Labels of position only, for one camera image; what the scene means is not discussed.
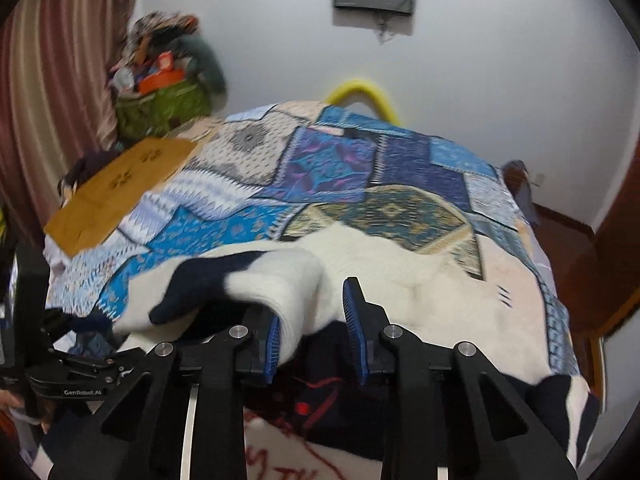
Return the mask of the white and navy fleece sweater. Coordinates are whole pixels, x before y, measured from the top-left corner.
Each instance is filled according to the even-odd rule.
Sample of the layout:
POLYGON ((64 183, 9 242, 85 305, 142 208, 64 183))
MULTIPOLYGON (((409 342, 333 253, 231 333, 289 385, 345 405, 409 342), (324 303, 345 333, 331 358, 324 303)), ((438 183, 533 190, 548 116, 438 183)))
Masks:
POLYGON ((137 273, 113 328, 142 359, 52 479, 573 479, 598 416, 518 236, 480 276, 334 223, 137 273))

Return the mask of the pile of clothes and boxes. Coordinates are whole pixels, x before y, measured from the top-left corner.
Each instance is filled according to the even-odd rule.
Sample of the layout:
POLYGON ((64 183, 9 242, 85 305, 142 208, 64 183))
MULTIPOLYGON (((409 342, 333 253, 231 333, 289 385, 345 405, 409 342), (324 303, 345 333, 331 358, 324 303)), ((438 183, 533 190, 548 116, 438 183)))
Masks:
POLYGON ((216 54, 200 32, 194 14, 154 11, 130 27, 122 58, 110 69, 108 85, 116 93, 146 93, 160 74, 181 72, 211 96, 225 96, 227 81, 216 54))

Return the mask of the brown wooden wardrobe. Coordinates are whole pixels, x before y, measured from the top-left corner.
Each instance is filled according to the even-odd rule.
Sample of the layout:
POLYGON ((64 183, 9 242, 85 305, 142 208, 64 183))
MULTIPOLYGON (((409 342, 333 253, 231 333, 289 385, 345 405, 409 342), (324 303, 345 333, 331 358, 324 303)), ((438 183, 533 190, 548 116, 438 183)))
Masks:
POLYGON ((603 335, 639 297, 638 153, 597 232, 561 256, 555 285, 570 314, 570 332, 576 337, 603 335))

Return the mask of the dark bag on bedpost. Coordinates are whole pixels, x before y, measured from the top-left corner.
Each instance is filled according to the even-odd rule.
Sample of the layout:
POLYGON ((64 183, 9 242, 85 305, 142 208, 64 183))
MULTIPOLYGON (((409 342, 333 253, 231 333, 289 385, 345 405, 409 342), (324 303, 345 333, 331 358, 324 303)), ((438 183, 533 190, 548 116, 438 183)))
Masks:
POLYGON ((522 160, 510 160, 502 167, 502 175, 506 187, 515 203, 531 226, 538 226, 539 218, 533 202, 532 186, 529 182, 527 168, 522 160))

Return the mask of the green fabric laundry basket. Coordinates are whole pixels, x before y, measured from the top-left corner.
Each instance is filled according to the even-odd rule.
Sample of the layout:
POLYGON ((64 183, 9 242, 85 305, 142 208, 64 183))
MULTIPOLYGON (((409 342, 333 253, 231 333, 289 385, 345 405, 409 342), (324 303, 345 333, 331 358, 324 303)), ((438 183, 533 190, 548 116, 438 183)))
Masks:
POLYGON ((161 138, 195 117, 208 116, 212 103, 205 88, 188 79, 145 96, 119 96, 114 110, 120 136, 139 141, 161 138))

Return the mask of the blue patchwork bed cover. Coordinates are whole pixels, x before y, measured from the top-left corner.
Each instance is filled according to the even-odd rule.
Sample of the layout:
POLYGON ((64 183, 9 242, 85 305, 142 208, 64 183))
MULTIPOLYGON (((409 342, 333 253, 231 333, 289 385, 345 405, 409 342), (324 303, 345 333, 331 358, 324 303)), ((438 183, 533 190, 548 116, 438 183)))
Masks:
POLYGON ((174 174, 128 205, 105 240, 63 260, 49 307, 139 333, 179 266, 209 281, 223 256, 258 252, 222 287, 283 316, 286 356, 342 318, 342 283, 356 276, 368 300, 425 341, 472 341, 531 384, 577 374, 566 307, 490 162, 318 102, 269 104, 194 130, 202 140, 174 174))

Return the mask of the striped red curtain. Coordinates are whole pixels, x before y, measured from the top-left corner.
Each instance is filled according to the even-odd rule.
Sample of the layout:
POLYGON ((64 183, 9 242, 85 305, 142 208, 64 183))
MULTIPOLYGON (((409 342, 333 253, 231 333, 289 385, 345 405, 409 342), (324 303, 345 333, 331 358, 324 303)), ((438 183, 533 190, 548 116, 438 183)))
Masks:
POLYGON ((36 246, 58 181, 115 139, 107 73, 136 0, 16 0, 1 17, 1 203, 36 246))

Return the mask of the yellow curved foam tube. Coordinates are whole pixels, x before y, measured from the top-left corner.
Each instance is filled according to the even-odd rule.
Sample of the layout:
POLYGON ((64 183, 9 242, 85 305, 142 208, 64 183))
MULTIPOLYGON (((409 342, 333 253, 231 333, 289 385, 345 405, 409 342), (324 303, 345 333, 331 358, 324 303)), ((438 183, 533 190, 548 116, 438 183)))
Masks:
POLYGON ((341 106, 345 103, 362 101, 369 104, 378 118, 394 126, 401 122, 387 94, 372 81, 367 79, 349 79, 339 84, 326 97, 324 102, 341 106))

